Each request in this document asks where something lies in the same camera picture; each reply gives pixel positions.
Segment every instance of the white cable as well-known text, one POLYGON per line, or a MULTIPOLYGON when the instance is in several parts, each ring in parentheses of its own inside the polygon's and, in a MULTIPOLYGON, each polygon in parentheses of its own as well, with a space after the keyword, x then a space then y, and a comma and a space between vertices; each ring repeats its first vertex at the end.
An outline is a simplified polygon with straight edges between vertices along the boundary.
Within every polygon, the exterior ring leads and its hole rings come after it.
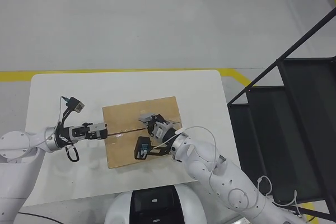
MULTIPOLYGON (((273 185, 272 185, 270 179, 269 179, 267 176, 265 176, 265 175, 261 176, 261 177, 259 178, 260 181, 261 181, 262 178, 266 178, 266 179, 269 181, 269 184, 270 184, 270 191, 269 191, 268 193, 265 194, 265 196, 268 196, 268 194, 270 194, 271 191, 273 190, 273 185)), ((260 184, 259 179, 258 179, 258 193, 259 193, 259 184, 260 184)), ((272 203, 275 204, 275 205, 281 206, 281 207, 290 206, 290 205, 292 205, 292 204, 295 203, 295 207, 296 207, 297 213, 301 216, 301 218, 302 218, 306 223, 308 223, 308 221, 304 218, 304 216, 300 213, 300 210, 298 209, 298 205, 297 205, 297 200, 296 200, 296 198, 297 198, 297 190, 294 190, 294 191, 293 191, 293 200, 292 200, 291 202, 289 202, 289 203, 287 203, 287 204, 278 204, 278 203, 276 203, 276 202, 273 201, 272 203)))
MULTIPOLYGON (((59 116, 58 116, 58 120, 57 120, 57 123, 56 123, 56 126, 58 125, 58 123, 60 122, 60 118, 61 118, 61 99, 63 99, 63 96, 60 96, 60 107, 59 107, 59 116)), ((16 158, 11 158, 10 160, 8 160, 8 162, 12 161, 12 160, 16 160, 18 158, 22 158, 24 156, 26 156, 27 154, 29 154, 29 152, 32 150, 32 148, 35 148, 36 146, 39 146, 41 145, 42 143, 46 142, 53 134, 55 133, 55 128, 54 130, 52 131, 52 133, 45 139, 43 140, 42 142, 34 145, 34 146, 29 146, 29 147, 24 147, 24 148, 10 148, 10 149, 5 149, 5 148, 1 148, 0 149, 0 152, 1 151, 8 151, 8 150, 26 150, 26 152, 19 156, 19 157, 16 157, 16 158)))

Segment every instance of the wire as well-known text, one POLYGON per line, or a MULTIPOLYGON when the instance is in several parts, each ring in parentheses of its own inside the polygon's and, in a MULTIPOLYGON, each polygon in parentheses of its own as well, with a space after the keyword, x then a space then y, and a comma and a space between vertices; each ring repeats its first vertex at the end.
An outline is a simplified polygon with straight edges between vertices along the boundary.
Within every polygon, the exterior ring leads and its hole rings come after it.
POLYGON ((51 221, 53 221, 53 222, 63 224, 63 222, 54 220, 53 218, 49 218, 49 217, 46 217, 46 216, 41 216, 41 215, 39 215, 39 214, 31 214, 31 213, 26 213, 26 212, 18 212, 17 214, 26 214, 26 215, 28 215, 28 216, 36 216, 36 217, 40 217, 40 218, 46 218, 47 220, 51 220, 51 221))
POLYGON ((312 217, 311 219, 307 220, 308 222, 311 222, 312 220, 314 220, 316 217, 312 217))
MULTIPOLYGON (((269 181, 269 184, 270 184, 270 191, 265 195, 265 196, 267 196, 267 195, 270 194, 271 191, 273 190, 273 185, 272 185, 270 179, 269 179, 267 176, 263 175, 263 176, 261 176, 260 178, 266 178, 266 179, 268 179, 268 181, 269 181)), ((294 191, 293 191, 293 200, 292 200, 291 202, 289 202, 289 203, 287 203, 287 204, 278 204, 278 203, 276 203, 276 202, 273 201, 272 203, 275 204, 275 205, 281 206, 281 207, 290 206, 290 205, 292 205, 292 204, 295 203, 295 207, 296 207, 296 211, 297 211, 297 213, 298 213, 298 214, 301 216, 301 218, 307 223, 308 221, 304 218, 304 216, 301 214, 300 210, 298 209, 298 205, 297 205, 297 200, 296 200, 296 198, 297 198, 297 191, 294 190, 294 191)))
MULTIPOLYGON (((60 122, 60 118, 61 118, 61 99, 63 99, 63 96, 60 96, 60 109, 59 109, 59 116, 58 116, 58 120, 57 120, 57 125, 59 124, 59 122, 60 122)), ((45 140, 43 140, 42 142, 40 142, 40 143, 38 143, 38 144, 36 144, 36 145, 34 145, 34 146, 29 146, 29 147, 24 147, 24 148, 10 148, 10 149, 6 149, 6 148, 1 148, 0 149, 0 152, 1 151, 8 151, 8 150, 26 150, 26 152, 23 154, 23 155, 21 155, 21 156, 19 156, 19 157, 16 157, 16 158, 11 158, 10 160, 8 160, 8 162, 10 162, 10 161, 12 161, 12 160, 16 160, 16 159, 18 159, 18 158, 22 158, 22 157, 24 157, 24 156, 26 156, 27 154, 29 154, 29 152, 33 149, 33 148, 35 148, 36 146, 39 146, 39 145, 41 145, 42 143, 44 143, 44 142, 46 142, 53 134, 55 133, 55 128, 54 128, 54 130, 52 131, 52 133, 45 139, 45 140)))

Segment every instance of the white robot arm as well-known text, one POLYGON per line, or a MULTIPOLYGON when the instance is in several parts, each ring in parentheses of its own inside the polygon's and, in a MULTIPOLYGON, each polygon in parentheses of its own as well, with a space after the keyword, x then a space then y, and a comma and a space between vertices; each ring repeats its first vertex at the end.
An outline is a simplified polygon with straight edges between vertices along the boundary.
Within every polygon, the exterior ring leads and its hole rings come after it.
POLYGON ((83 104, 75 98, 65 98, 68 106, 57 126, 44 128, 38 134, 9 132, 0 139, 0 224, 13 223, 17 212, 32 192, 46 152, 52 153, 83 139, 104 139, 104 123, 64 127, 64 120, 72 111, 80 112, 83 104))
POLYGON ((209 193, 223 201, 226 207, 240 213, 254 224, 303 224, 303 220, 292 213, 275 206, 261 194, 248 176, 229 158, 219 154, 216 147, 208 142, 197 141, 185 133, 179 133, 173 124, 161 115, 147 114, 139 119, 146 123, 148 133, 165 143, 166 147, 151 147, 149 139, 140 137, 135 150, 136 159, 146 155, 172 154, 173 159, 182 162, 189 176, 198 180, 209 193))

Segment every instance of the white table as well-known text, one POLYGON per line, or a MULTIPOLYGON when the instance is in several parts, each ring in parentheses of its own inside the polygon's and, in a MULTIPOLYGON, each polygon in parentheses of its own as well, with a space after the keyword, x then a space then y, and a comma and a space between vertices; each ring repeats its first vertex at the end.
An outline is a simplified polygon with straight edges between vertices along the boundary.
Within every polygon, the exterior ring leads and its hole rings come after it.
MULTIPOLYGON (((81 113, 69 116, 66 126, 102 122, 104 106, 175 96, 183 126, 208 128, 220 153, 239 165, 217 71, 39 74, 31 81, 27 132, 56 124, 62 95, 74 96, 85 104, 81 113)), ((187 133, 213 142, 204 130, 190 129, 187 133)), ((46 154, 25 206, 194 181, 183 164, 169 156, 108 169, 104 141, 80 141, 76 147, 80 154, 76 163, 67 159, 64 150, 46 154)))

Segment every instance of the sticker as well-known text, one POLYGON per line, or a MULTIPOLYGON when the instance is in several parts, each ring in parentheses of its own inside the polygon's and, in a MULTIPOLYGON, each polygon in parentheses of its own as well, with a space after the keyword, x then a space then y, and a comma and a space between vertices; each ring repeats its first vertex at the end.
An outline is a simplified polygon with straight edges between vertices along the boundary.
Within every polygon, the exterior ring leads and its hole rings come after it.
POLYGON ((162 134, 163 134, 163 130, 159 128, 156 134, 157 138, 161 138, 162 134))

